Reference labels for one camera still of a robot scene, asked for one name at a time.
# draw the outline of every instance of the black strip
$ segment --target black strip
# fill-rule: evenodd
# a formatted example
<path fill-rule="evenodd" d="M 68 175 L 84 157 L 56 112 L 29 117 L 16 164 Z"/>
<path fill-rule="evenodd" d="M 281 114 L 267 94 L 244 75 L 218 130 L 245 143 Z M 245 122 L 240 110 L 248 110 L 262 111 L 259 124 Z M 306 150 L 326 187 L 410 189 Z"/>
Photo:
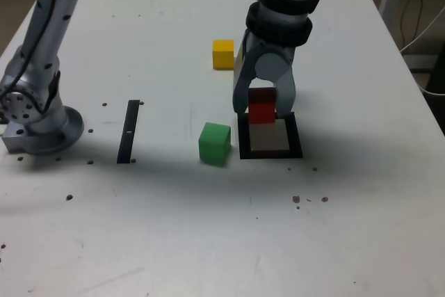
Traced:
<path fill-rule="evenodd" d="M 295 159 L 303 158 L 295 114 L 284 118 L 289 150 L 252 151 L 250 148 L 249 114 L 238 115 L 239 159 Z"/>
<path fill-rule="evenodd" d="M 317 0 L 261 0 L 265 7 L 287 15 L 308 15 L 315 10 Z"/>
<path fill-rule="evenodd" d="M 284 122 L 286 123 L 287 140 L 291 152 L 290 158 L 303 158 L 295 114 L 290 113 L 289 116 L 284 119 Z"/>
<path fill-rule="evenodd" d="M 239 159 L 250 158 L 249 114 L 238 115 Z"/>
<path fill-rule="evenodd" d="M 129 100 L 127 114 L 125 115 L 124 129 L 120 139 L 117 163 L 130 163 L 131 149 L 133 149 L 134 132 L 138 120 L 140 100 Z"/>
<path fill-rule="evenodd" d="M 259 2 L 249 7 L 245 25 L 258 38 L 281 47 L 299 47 L 304 45 L 312 31 L 312 22 L 307 17 L 303 24 L 283 25 L 279 23 L 264 24 L 258 20 Z"/>

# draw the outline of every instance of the wooden block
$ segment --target wooden block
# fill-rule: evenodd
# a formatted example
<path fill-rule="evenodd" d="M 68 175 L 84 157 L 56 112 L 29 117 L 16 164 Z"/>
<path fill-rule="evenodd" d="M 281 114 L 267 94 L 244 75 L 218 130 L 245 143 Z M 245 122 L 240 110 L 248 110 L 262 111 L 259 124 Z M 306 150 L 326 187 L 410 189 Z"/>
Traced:
<path fill-rule="evenodd" d="M 274 87 L 249 88 L 249 123 L 274 123 L 276 100 L 277 91 Z"/>
<path fill-rule="evenodd" d="M 198 141 L 200 159 L 211 165 L 223 165 L 230 151 L 230 127 L 206 123 Z"/>
<path fill-rule="evenodd" d="M 234 69 L 234 48 L 233 40 L 213 41 L 213 68 L 215 70 Z"/>

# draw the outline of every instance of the table surface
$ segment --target table surface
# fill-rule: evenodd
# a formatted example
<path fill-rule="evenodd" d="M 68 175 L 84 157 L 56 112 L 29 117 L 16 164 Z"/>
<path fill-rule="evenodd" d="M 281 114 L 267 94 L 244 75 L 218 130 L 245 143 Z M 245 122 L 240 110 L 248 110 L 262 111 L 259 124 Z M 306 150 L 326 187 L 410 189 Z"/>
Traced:
<path fill-rule="evenodd" d="M 372 0 L 311 15 L 305 158 L 240 161 L 211 46 L 239 46 L 250 3 L 79 0 L 60 91 L 94 131 L 23 161 L 1 145 L 1 296 L 444 296 L 445 140 Z M 129 99 L 137 160 L 116 165 Z M 226 168 L 199 162 L 205 122 L 232 126 Z"/>

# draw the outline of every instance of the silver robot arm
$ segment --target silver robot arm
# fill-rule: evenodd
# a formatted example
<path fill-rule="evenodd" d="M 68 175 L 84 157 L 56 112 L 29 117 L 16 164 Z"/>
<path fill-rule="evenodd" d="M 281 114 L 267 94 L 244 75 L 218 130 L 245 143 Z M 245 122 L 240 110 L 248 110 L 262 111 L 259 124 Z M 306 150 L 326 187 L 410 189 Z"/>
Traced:
<path fill-rule="evenodd" d="M 312 13 L 320 0 L 259 0 L 246 19 L 247 30 L 235 62 L 233 107 L 242 114 L 255 78 L 271 81 L 277 91 L 279 118 L 290 114 L 296 97 L 292 64 L 296 47 L 306 43 Z"/>
<path fill-rule="evenodd" d="M 0 104 L 10 120 L 3 141 L 9 152 L 48 154 L 75 143 L 80 114 L 63 106 L 58 91 L 60 44 L 77 0 L 37 0 L 23 45 L 0 81 Z"/>

